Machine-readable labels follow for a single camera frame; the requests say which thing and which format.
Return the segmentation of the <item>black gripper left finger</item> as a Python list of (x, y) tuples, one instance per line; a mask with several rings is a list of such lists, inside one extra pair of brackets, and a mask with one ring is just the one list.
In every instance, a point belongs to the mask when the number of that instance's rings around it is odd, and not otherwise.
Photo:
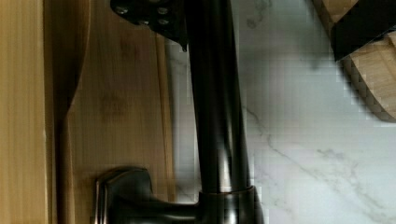
[(110, 7), (128, 22), (146, 25), (187, 50), (184, 0), (110, 0)]

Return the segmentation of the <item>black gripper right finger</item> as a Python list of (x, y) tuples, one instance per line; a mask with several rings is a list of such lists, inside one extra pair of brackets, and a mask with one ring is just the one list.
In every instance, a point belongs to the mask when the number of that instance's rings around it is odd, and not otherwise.
[(331, 29), (334, 59), (340, 61), (394, 31), (395, 24), (396, 0), (358, 0)]

